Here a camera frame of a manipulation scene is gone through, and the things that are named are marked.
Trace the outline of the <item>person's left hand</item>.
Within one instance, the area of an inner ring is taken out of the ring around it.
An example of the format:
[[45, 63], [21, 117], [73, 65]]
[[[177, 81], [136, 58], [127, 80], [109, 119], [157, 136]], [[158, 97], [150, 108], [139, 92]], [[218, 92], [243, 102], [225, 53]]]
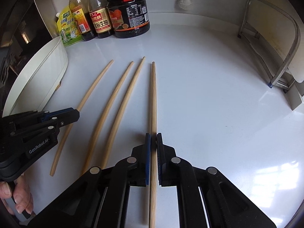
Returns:
[[15, 209], [19, 214], [26, 211], [31, 215], [33, 212], [33, 197], [30, 192], [30, 186], [24, 175], [21, 175], [16, 179], [14, 190], [12, 190], [8, 183], [4, 181], [1, 181], [0, 189], [1, 200], [10, 215], [14, 215], [14, 212], [7, 204], [6, 199], [11, 197], [15, 200]]

